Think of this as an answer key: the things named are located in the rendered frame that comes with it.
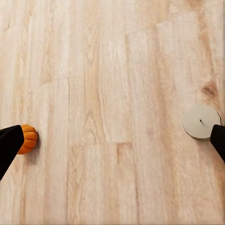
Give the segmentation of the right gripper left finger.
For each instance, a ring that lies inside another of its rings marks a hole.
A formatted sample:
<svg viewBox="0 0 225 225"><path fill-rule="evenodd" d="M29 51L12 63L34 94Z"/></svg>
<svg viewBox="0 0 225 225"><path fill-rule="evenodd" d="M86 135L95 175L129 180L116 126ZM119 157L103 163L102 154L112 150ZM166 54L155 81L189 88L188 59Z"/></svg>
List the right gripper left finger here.
<svg viewBox="0 0 225 225"><path fill-rule="evenodd" d="M21 125L0 130L0 180L4 177L23 144L24 135Z"/></svg>

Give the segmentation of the pumpkin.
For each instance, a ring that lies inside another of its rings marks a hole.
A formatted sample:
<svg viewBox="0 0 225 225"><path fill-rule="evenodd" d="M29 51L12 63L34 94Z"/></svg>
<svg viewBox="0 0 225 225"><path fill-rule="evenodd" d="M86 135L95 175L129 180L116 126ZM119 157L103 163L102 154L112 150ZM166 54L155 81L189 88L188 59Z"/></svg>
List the pumpkin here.
<svg viewBox="0 0 225 225"><path fill-rule="evenodd" d="M25 154L31 152L34 147L37 145L38 135L36 134L36 130L34 127L29 125L21 125L23 135L24 135L24 144L18 151L18 154Z"/></svg>

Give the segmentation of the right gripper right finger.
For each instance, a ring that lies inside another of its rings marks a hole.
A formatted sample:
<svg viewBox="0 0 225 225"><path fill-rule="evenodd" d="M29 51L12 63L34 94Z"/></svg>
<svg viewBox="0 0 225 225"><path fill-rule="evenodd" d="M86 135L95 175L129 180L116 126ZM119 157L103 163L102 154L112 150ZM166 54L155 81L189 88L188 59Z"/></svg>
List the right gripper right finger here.
<svg viewBox="0 0 225 225"><path fill-rule="evenodd" d="M225 162L225 126L217 124L213 126L210 142Z"/></svg>

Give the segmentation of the pillar candle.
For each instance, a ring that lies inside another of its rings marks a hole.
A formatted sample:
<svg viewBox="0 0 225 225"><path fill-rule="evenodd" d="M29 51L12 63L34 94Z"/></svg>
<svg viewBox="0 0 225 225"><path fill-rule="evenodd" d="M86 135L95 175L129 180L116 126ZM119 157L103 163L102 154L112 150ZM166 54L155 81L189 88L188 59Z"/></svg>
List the pillar candle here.
<svg viewBox="0 0 225 225"><path fill-rule="evenodd" d="M190 108L183 117L185 131L195 140L210 140L213 126L222 125L221 116L211 106L196 105Z"/></svg>

